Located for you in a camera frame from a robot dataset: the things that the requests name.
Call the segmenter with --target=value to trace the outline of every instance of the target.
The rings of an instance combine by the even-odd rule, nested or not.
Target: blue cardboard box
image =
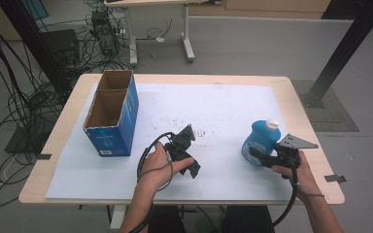
[[[131,154],[138,106],[132,71],[105,71],[84,123],[84,132],[99,155]]]

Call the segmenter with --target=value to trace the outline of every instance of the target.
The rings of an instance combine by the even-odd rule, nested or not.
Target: white bottle cap
[[[276,119],[268,119],[265,122],[265,126],[268,130],[275,131],[280,126],[280,122],[278,122]]]

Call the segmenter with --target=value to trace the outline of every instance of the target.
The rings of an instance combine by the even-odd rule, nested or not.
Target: person's left hand
[[[168,161],[168,156],[163,145],[157,142],[155,144],[155,151],[148,154],[144,162],[138,185],[145,184],[153,188],[154,191],[158,191],[159,188],[168,183],[175,174],[192,164],[193,161],[194,159],[192,157],[176,162]]]

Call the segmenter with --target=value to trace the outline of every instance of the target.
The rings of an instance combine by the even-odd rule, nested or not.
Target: person's leg
[[[177,206],[155,206],[149,224],[149,233],[187,233]]]
[[[222,233],[275,232],[266,206],[228,206]]]

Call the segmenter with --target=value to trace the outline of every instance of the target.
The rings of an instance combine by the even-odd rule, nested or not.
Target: white paper sheet
[[[241,154],[251,124],[274,118],[287,135],[270,86],[225,84],[138,84],[139,112],[129,157],[100,157],[83,131],[96,86],[91,89],[63,149],[47,198],[130,200],[143,150],[160,134],[192,125],[196,141],[188,149],[201,165],[193,179],[177,174],[155,200],[288,200],[291,187],[268,168]]]

